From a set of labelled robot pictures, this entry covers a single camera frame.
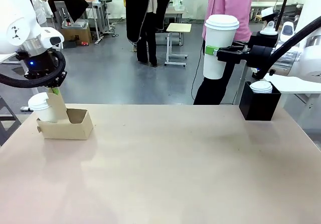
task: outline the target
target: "cup lid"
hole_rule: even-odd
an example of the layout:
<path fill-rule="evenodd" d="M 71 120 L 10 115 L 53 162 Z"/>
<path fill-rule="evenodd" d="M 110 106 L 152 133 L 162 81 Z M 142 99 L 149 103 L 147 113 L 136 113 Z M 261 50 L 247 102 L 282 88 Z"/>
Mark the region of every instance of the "cup lid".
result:
<path fill-rule="evenodd" d="M 273 89 L 272 84 L 267 81 L 257 81 L 250 85 L 251 89 L 254 91 L 270 91 Z"/>
<path fill-rule="evenodd" d="M 34 110 L 47 109 L 49 107 L 47 103 L 48 98 L 46 92 L 40 92 L 29 99 L 28 106 Z"/>
<path fill-rule="evenodd" d="M 205 26 L 214 30 L 235 30 L 240 27 L 236 17 L 230 15 L 211 15 L 205 22 Z"/>

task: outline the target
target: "person's leg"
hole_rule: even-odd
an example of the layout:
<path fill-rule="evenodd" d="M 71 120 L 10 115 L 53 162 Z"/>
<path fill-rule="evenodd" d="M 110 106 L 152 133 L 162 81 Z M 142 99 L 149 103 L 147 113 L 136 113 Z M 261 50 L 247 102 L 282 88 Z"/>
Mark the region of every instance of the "person's leg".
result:
<path fill-rule="evenodd" d="M 204 77 L 203 83 L 197 91 L 194 105 L 219 105 L 224 98 L 234 66 L 234 63 L 226 63 L 223 76 L 220 79 Z"/>
<path fill-rule="evenodd" d="M 139 62 L 147 63 L 147 44 L 146 44 L 146 22 L 142 24 L 140 31 L 140 39 L 137 42 L 137 59 Z"/>
<path fill-rule="evenodd" d="M 155 28 L 155 20 L 154 13 L 146 14 L 146 35 L 148 42 L 148 54 L 149 54 L 149 62 L 153 66 L 157 66 L 157 58 L 156 58 L 156 28 Z"/>

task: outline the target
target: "white paper cup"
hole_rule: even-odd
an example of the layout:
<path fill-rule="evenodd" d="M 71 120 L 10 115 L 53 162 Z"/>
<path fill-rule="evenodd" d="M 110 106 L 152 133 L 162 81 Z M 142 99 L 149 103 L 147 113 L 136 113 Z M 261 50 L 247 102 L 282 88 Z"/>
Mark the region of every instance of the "white paper cup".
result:
<path fill-rule="evenodd" d="M 232 45 L 240 23 L 234 16 L 211 15 L 205 23 L 205 47 L 229 47 Z M 205 54 L 203 75 L 208 79 L 220 79 L 223 76 L 226 62 L 217 60 L 216 56 Z"/>
<path fill-rule="evenodd" d="M 250 85 L 254 93 L 272 93 L 273 87 L 270 82 L 257 81 Z"/>
<path fill-rule="evenodd" d="M 41 121 L 56 123 L 55 111 L 52 106 L 48 105 L 48 98 L 46 92 L 38 93 L 29 99 L 28 105 Z"/>

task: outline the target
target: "black jacket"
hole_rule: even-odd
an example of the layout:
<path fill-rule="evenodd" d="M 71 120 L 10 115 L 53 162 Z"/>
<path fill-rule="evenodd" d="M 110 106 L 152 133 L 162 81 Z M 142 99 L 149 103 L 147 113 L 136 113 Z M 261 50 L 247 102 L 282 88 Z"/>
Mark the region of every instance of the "black jacket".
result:
<path fill-rule="evenodd" d="M 48 0 L 52 12 L 56 11 L 54 3 L 56 1 L 65 2 L 68 13 L 74 22 L 82 16 L 89 6 L 85 0 Z"/>
<path fill-rule="evenodd" d="M 157 0 L 155 27 L 164 28 L 165 12 L 170 0 Z M 132 42 L 138 42 L 149 0 L 126 0 L 126 24 L 127 38 Z"/>

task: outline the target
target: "concrete floor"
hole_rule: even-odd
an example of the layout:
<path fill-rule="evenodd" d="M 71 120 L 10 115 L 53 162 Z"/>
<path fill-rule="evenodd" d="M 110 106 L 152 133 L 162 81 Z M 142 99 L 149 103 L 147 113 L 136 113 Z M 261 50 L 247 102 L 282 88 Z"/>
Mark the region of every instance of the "concrete floor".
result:
<path fill-rule="evenodd" d="M 116 25 L 119 37 L 107 37 L 99 45 L 64 49 L 68 71 L 67 78 L 61 86 L 66 103 L 115 103 L 115 104 L 193 104 L 191 87 L 195 76 L 202 46 L 202 24 L 193 24 L 192 31 L 185 34 L 183 46 L 174 46 L 174 52 L 189 55 L 186 68 L 182 66 L 159 66 L 152 68 L 137 62 L 132 44 L 126 38 L 125 23 Z M 260 24 L 251 25 L 251 30 L 258 31 Z M 157 36 L 165 40 L 165 35 Z M 157 58 L 163 64 L 166 46 L 157 47 Z M 203 79 L 203 61 L 195 80 L 195 96 Z M 0 65 L 2 74 L 19 78 L 12 71 L 17 66 Z M 237 90 L 242 66 L 237 65 L 230 80 L 224 103 L 231 103 Z M 0 84 L 0 94 L 17 114 L 20 107 L 26 105 L 32 96 L 29 89 L 13 89 Z M 294 119 L 299 115 L 303 104 L 295 96 L 285 109 Z M 320 141 L 319 117 L 321 104 L 313 110 L 311 118 L 306 120 L 303 128 L 315 140 Z"/>

